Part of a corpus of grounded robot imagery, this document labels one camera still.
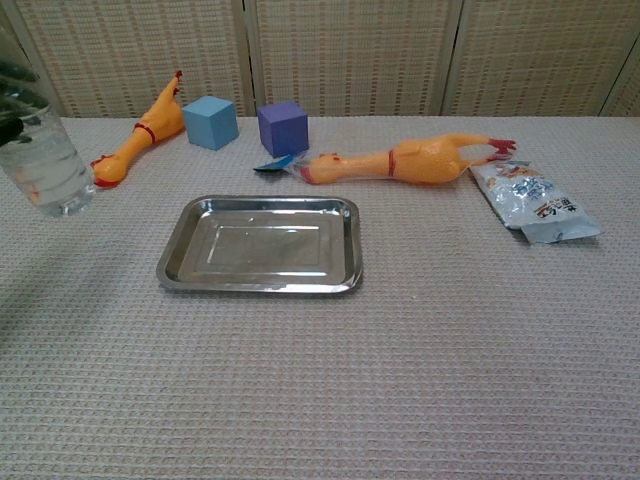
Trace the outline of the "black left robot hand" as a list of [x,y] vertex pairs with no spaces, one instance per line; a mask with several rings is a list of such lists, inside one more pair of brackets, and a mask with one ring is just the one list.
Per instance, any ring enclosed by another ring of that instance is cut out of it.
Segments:
[[38,113],[50,102],[42,94],[39,76],[29,67],[1,59],[1,145],[12,141],[29,143],[26,125],[41,123]]

